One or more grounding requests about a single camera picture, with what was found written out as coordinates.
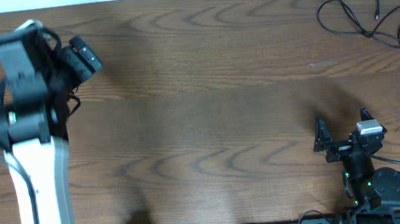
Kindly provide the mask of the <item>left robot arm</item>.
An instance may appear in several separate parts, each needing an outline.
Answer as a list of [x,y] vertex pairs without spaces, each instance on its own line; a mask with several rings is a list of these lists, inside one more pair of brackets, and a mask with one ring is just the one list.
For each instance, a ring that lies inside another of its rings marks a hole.
[[68,106],[78,87],[102,70],[79,36],[28,20],[0,36],[0,149],[15,186],[21,224],[75,224],[68,176]]

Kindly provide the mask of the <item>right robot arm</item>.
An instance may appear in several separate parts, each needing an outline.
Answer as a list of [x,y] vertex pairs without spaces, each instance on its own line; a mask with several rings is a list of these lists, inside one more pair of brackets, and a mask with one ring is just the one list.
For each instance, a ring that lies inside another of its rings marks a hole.
[[360,117],[356,130],[342,141],[334,140],[325,120],[316,117],[313,149],[325,152],[328,163],[343,163],[345,192],[363,212],[392,212],[400,207],[400,171],[376,169],[371,160],[388,131],[367,109],[360,109]]

